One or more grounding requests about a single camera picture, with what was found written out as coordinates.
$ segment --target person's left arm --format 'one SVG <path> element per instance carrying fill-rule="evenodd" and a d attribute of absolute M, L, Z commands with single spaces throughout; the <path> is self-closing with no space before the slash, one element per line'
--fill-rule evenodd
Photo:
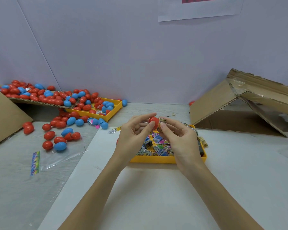
<path fill-rule="evenodd" d="M 143 123 L 156 113 L 133 116 L 122 125 L 115 151 L 96 181 L 58 230 L 94 229 L 120 172 L 137 154 L 155 123 Z"/>

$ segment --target paper on wall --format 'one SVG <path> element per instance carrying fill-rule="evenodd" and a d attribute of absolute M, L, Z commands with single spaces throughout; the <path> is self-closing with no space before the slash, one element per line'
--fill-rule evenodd
<path fill-rule="evenodd" d="M 158 21 L 240 14 L 244 0 L 158 0 Z"/>

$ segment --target yellow plastic tray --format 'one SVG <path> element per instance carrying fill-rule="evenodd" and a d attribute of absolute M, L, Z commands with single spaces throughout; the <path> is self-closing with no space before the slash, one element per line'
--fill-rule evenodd
<path fill-rule="evenodd" d="M 157 144 L 153 141 L 153 146 L 150 146 L 147 148 L 148 151 L 154 152 L 153 147 Z M 203 144 L 200 143 L 202 146 L 202 149 L 204 151 L 204 155 L 202 156 L 202 160 L 205 163 L 207 159 L 206 151 L 203 147 Z M 163 163 L 163 164 L 176 164 L 175 157 L 173 156 L 135 156 L 131 159 L 131 163 Z"/>
<path fill-rule="evenodd" d="M 119 109 L 121 109 L 123 107 L 123 103 L 122 103 L 122 101 L 114 100 L 114 99 L 108 99 L 108 98 L 103 98 L 103 97 L 101 99 L 104 101 L 109 101 L 109 102 L 114 103 L 113 110 L 110 111 L 110 113 L 107 115 L 97 115 L 97 114 L 89 113 L 88 111 L 74 110 L 74 109 L 68 109 L 68 108 L 65 108 L 65 110 L 67 112 L 76 111 L 79 113 L 80 116 L 86 116 L 87 115 L 89 117 L 96 118 L 96 119 L 102 118 L 103 120 L 108 122 L 110 120 L 110 118 L 112 118 L 119 111 Z M 94 108 L 94 104 L 95 103 L 91 104 L 92 109 L 97 111 L 98 109 Z"/>

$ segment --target forearm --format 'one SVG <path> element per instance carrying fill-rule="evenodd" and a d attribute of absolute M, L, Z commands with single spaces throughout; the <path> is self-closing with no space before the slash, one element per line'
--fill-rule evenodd
<path fill-rule="evenodd" d="M 111 158 L 58 230 L 94 229 L 122 166 Z"/>
<path fill-rule="evenodd" d="M 194 166 L 187 176 L 222 230 L 263 230 L 209 169 Z"/>

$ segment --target person's left hand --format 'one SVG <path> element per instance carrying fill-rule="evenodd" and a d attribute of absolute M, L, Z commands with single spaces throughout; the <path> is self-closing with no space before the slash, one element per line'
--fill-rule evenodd
<path fill-rule="evenodd" d="M 148 120 L 156 116 L 157 113 L 132 116 L 132 118 L 122 125 L 119 139 L 113 153 L 113 159 L 119 161 L 123 167 L 126 167 L 130 160 L 141 149 L 146 136 L 153 130 L 155 122 Z"/>

